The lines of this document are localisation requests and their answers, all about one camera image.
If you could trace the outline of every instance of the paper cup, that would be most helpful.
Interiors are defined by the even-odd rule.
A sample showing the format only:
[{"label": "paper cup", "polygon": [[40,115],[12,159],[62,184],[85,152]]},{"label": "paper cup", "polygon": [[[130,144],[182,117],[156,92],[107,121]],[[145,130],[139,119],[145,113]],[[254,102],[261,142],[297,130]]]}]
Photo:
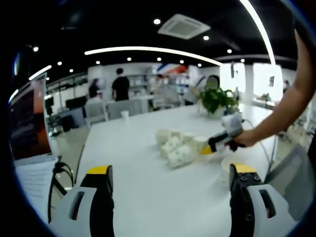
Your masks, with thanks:
[{"label": "paper cup", "polygon": [[182,140],[182,142],[184,144],[189,143],[189,142],[191,142],[194,139],[194,137],[195,136],[194,136],[194,134],[192,132],[183,133],[183,140]]},{"label": "paper cup", "polygon": [[208,145],[208,138],[206,137],[194,137],[190,142],[192,150],[198,155]]},{"label": "paper cup", "polygon": [[167,158],[168,164],[172,168],[176,168],[192,162],[195,159],[195,155],[192,148],[185,144],[169,153]]},{"label": "paper cup", "polygon": [[168,158],[168,154],[181,146],[181,141],[178,137],[171,137],[160,149],[161,156]]},{"label": "paper cup", "polygon": [[129,118],[129,111],[128,111],[128,110],[122,111],[120,114],[121,114],[122,118],[123,118],[125,121],[128,120],[128,118]]},{"label": "paper cup", "polygon": [[160,129],[156,132],[156,141],[162,147],[171,137],[171,132],[167,129]]},{"label": "paper cup", "polygon": [[183,139],[183,134],[182,132],[178,131],[178,130],[171,130],[171,136],[172,137],[178,137],[180,140]]}]

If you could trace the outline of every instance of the person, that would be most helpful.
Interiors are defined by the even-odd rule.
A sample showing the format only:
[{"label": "person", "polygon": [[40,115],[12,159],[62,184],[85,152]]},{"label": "person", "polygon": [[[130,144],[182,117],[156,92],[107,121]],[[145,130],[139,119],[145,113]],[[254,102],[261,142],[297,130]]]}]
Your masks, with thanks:
[{"label": "person", "polygon": [[185,105],[187,106],[195,104],[198,100],[198,95],[202,90],[204,90],[206,84],[211,83],[211,86],[213,86],[214,79],[217,81],[216,87],[219,88],[220,80],[216,75],[210,75],[207,80],[206,77],[202,77],[194,87],[190,86],[188,92],[183,96]]},{"label": "person", "polygon": [[115,101],[128,100],[129,80],[123,77],[123,69],[117,69],[118,78],[112,84],[112,97]]},{"label": "person", "polygon": [[[235,141],[251,147],[257,142],[286,130],[305,110],[316,90],[316,44],[307,37],[302,26],[295,30],[298,50],[296,78],[273,113],[264,119],[257,127],[245,130],[235,138]],[[312,158],[312,149],[316,146],[313,138],[308,155]]]},{"label": "person", "polygon": [[85,103],[86,105],[102,102],[102,99],[98,96],[98,90],[98,79],[93,79],[92,84],[89,87],[89,99]]}]

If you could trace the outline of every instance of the white plant pot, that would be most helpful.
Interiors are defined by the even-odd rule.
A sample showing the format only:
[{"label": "white plant pot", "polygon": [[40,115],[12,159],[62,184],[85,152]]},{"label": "white plant pot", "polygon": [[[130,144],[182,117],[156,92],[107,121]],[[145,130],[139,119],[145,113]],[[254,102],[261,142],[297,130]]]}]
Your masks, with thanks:
[{"label": "white plant pot", "polygon": [[221,119],[224,116],[224,107],[221,107],[215,111],[215,113],[208,113],[208,117],[211,119]]}]

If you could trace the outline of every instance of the man in black shirt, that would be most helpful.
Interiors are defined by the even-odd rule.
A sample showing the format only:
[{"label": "man in black shirt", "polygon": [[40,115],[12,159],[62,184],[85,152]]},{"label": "man in black shirt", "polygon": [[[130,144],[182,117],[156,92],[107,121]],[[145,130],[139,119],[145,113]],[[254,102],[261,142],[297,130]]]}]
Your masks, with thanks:
[{"label": "man in black shirt", "polygon": [[128,100],[129,80],[122,77],[123,69],[117,69],[118,78],[112,84],[112,97],[115,101]]}]

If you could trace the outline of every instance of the green leaves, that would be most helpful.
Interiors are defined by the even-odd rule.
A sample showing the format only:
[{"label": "green leaves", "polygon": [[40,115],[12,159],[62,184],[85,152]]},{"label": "green leaves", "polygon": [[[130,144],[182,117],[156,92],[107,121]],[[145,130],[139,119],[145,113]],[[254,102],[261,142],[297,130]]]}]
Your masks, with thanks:
[{"label": "green leaves", "polygon": [[221,88],[213,89],[209,86],[205,87],[199,95],[203,106],[210,113],[215,113],[218,108],[225,107],[233,109],[238,106],[238,101],[234,97],[228,97],[227,93],[233,93],[231,90],[222,90]]}]

